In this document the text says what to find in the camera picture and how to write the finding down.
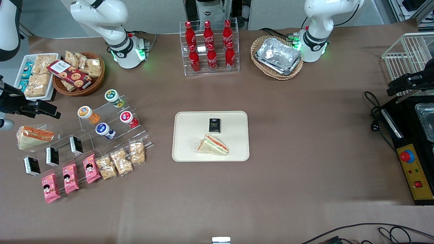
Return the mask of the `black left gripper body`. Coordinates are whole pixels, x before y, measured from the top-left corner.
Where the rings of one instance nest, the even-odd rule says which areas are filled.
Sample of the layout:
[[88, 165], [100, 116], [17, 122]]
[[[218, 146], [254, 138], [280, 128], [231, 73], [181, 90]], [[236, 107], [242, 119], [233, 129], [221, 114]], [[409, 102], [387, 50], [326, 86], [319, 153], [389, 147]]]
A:
[[426, 68], [421, 72], [411, 74], [406, 78], [409, 89], [433, 89], [434, 68]]

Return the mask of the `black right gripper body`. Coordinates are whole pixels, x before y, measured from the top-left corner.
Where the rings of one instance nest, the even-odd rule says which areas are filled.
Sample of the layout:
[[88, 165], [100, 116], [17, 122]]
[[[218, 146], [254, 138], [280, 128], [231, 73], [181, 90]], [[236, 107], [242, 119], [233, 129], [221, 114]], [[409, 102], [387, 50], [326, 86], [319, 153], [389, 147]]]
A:
[[0, 96], [0, 111], [8, 114], [18, 114], [24, 116], [32, 116], [27, 111], [29, 101], [24, 94], [11, 85], [0, 81], [1, 96]]

